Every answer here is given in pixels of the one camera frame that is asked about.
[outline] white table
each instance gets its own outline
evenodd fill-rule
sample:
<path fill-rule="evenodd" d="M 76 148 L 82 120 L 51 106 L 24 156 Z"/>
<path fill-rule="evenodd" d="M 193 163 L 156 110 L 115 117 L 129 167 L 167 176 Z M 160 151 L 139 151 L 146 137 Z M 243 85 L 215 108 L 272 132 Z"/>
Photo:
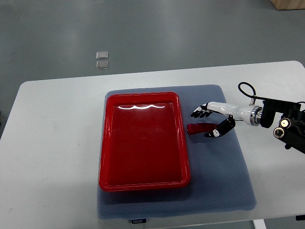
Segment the white table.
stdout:
<path fill-rule="evenodd" d="M 127 220 L 96 215 L 106 93 L 218 84 L 228 103 L 246 106 L 250 99 L 237 89 L 241 81 L 258 96 L 305 100 L 305 69 L 293 61 L 25 82 L 0 140 L 1 228 L 131 228 Z M 273 137 L 279 117 L 269 129 L 241 122 L 235 128 L 257 199 L 254 210 L 148 219 L 145 228 L 304 214 L 305 155 L 285 150 Z"/>

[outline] robotic hand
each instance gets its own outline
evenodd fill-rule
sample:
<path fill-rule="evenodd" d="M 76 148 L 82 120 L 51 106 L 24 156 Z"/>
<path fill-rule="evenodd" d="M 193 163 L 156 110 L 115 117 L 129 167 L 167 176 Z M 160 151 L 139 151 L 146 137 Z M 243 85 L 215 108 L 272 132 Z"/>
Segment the robotic hand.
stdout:
<path fill-rule="evenodd" d="M 241 85 L 246 84 L 253 90 L 254 95 L 246 94 Z M 251 98 L 248 107 L 240 107 L 232 104 L 209 102 L 197 107 L 191 117 L 208 117 L 211 113 L 219 113 L 227 117 L 219 125 L 214 124 L 189 124 L 187 132 L 196 134 L 207 132 L 205 137 L 221 137 L 235 127 L 235 121 L 244 121 L 251 126 L 262 126 L 269 128 L 276 112 L 282 113 L 279 126 L 274 130 L 274 136 L 286 143 L 285 148 L 291 147 L 305 154 L 305 110 L 300 111 L 301 103 L 287 102 L 269 98 L 258 97 L 255 89 L 246 82 L 241 82 L 238 89 L 246 96 Z M 263 100 L 264 107 L 255 105 L 255 100 Z"/>

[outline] blue-gray fabric mat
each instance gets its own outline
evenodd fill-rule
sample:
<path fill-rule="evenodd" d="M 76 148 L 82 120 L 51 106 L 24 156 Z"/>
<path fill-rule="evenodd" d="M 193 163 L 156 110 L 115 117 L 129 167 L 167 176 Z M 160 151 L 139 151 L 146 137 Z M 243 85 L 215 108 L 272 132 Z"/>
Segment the blue-gray fabric mat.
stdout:
<path fill-rule="evenodd" d="M 218 85 L 128 89 L 112 94 L 175 92 L 179 95 L 191 169 L 191 182 L 184 188 L 104 192 L 98 186 L 97 209 L 101 219 L 141 219 L 196 213 L 252 210 L 256 206 L 248 169 L 235 131 L 220 138 L 188 135 L 188 123 L 220 123 L 220 114 L 191 118 L 199 105 L 225 102 Z"/>

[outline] red plastic tray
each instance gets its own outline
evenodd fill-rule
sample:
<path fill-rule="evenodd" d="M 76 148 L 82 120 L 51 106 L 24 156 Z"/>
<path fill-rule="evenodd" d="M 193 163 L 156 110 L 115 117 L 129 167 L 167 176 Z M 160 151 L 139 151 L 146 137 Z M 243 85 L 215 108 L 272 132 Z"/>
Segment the red plastic tray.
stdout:
<path fill-rule="evenodd" d="M 179 97 L 173 92 L 107 99 L 99 184 L 104 191 L 184 187 L 190 169 Z"/>

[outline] gray floor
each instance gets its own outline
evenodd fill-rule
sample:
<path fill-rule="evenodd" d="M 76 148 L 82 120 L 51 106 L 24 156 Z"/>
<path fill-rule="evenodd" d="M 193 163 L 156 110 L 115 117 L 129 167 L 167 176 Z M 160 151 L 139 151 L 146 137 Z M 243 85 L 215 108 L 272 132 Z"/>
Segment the gray floor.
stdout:
<path fill-rule="evenodd" d="M 97 71 L 102 50 L 109 69 Z M 305 10 L 270 0 L 0 0 L 0 136 L 25 81 L 289 60 L 305 64 Z"/>

